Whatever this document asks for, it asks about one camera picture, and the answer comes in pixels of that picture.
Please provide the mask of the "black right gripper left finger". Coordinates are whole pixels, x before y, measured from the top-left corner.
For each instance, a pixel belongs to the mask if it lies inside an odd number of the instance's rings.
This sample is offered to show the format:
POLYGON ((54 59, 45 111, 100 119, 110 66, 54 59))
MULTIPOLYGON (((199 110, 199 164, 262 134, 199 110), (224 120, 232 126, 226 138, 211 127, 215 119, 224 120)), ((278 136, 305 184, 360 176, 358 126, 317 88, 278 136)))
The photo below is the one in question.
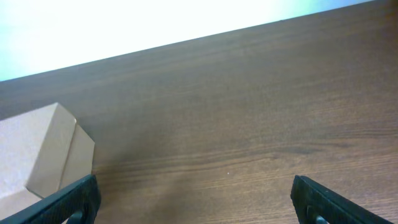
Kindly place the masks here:
POLYGON ((96 176, 90 174, 1 220, 1 224, 93 224, 100 205, 96 176))

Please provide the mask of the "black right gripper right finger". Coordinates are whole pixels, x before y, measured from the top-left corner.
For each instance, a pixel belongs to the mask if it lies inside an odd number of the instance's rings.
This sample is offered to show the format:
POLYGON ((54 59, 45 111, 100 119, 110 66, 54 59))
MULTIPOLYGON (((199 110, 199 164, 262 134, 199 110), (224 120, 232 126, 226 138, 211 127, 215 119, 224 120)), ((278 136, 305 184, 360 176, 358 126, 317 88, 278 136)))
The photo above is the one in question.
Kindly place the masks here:
POLYGON ((303 175, 294 177, 290 198, 300 224, 392 224, 303 175))

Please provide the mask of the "brown cardboard box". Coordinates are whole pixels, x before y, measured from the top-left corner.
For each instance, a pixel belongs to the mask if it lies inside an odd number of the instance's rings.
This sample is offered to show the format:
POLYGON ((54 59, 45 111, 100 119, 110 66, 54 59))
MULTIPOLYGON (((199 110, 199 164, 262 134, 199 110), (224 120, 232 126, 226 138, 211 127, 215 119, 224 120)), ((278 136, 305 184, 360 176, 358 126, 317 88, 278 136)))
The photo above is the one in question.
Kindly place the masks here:
POLYGON ((91 174, 95 142, 61 104, 1 121, 1 219, 91 174))

